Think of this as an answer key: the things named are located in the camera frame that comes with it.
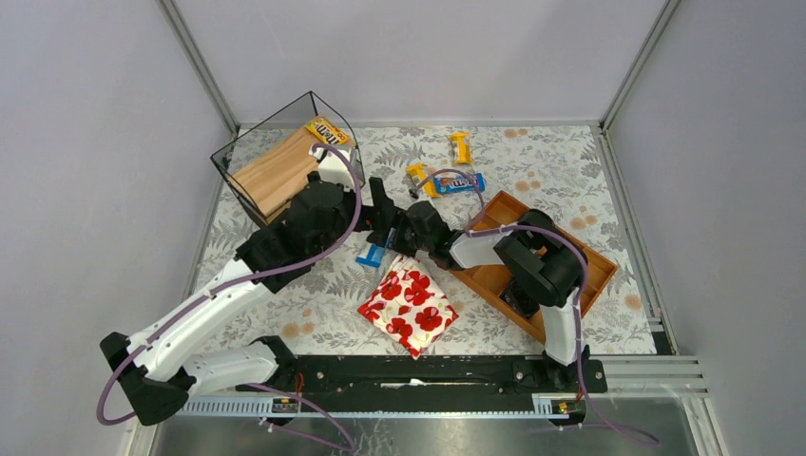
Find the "blue white candy bar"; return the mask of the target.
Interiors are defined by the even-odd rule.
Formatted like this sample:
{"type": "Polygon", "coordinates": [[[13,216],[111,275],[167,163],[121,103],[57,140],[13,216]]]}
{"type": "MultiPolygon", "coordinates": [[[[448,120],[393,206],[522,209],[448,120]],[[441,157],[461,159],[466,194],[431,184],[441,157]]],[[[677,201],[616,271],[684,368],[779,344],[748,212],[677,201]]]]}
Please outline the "blue white candy bar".
{"type": "Polygon", "coordinates": [[[355,262],[361,266],[379,269],[383,263],[386,249],[382,246],[370,244],[363,256],[358,256],[355,262]]]}

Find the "blue m&m candy bag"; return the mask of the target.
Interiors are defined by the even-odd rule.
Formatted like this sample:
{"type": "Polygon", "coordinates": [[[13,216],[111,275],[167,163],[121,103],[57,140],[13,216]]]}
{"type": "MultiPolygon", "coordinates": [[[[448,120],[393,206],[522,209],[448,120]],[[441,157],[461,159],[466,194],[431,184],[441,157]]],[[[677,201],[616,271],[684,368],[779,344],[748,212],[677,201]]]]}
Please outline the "blue m&m candy bag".
{"type": "Polygon", "coordinates": [[[435,188],[438,194],[448,195],[461,192],[484,192],[486,182],[481,173],[470,174],[467,177],[440,177],[435,181],[435,188]]]}

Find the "yellow m&m candy bag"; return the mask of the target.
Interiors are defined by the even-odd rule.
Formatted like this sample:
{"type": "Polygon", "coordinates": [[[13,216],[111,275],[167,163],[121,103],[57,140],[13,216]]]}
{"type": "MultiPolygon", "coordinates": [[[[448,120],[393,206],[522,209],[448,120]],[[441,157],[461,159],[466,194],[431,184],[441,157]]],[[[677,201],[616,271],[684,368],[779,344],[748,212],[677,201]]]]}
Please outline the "yellow m&m candy bag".
{"type": "Polygon", "coordinates": [[[305,125],[305,128],[322,143],[341,145],[349,143],[352,140],[347,133],[335,126],[324,116],[314,117],[305,125]]]}

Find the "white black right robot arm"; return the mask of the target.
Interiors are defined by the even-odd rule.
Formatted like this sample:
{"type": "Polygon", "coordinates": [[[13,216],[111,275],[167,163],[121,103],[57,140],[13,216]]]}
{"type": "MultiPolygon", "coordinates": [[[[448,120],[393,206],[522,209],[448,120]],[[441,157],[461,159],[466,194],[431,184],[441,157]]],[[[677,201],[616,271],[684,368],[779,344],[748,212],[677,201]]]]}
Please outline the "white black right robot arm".
{"type": "Polygon", "coordinates": [[[452,229],[422,200],[406,210],[391,209],[373,234],[400,254],[428,254],[444,270],[505,267],[511,298],[543,317],[545,356],[563,366],[581,357],[579,305],[588,277],[587,257],[546,213],[528,209],[517,220],[496,222],[491,228],[469,224],[452,229]]]}

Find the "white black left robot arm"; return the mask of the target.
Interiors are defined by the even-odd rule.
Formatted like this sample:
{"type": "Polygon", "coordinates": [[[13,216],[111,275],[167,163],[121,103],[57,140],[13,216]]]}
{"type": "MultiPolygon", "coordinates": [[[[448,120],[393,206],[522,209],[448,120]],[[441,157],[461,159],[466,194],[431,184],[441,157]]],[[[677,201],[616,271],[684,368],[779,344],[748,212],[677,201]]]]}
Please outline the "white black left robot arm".
{"type": "Polygon", "coordinates": [[[100,349],[112,375],[96,408],[98,421],[113,426],[135,418],[153,426],[203,390],[269,379],[274,355],[267,347],[222,353],[222,367],[193,368],[190,360],[219,328],[307,274],[351,233],[387,233],[394,202],[382,179],[371,177],[369,185],[366,205],[360,191],[310,173],[288,207],[244,241],[203,288],[139,332],[104,337],[100,349]]]}

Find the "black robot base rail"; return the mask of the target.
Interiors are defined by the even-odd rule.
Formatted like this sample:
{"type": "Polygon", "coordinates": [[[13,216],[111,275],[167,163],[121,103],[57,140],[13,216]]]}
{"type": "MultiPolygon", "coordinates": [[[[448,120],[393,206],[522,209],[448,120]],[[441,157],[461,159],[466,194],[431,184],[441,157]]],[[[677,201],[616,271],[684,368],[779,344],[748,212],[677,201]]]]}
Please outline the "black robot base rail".
{"type": "Polygon", "coordinates": [[[336,412],[527,412],[535,394],[608,390],[601,361],[564,367],[540,355],[293,355],[265,386],[336,412]]]}

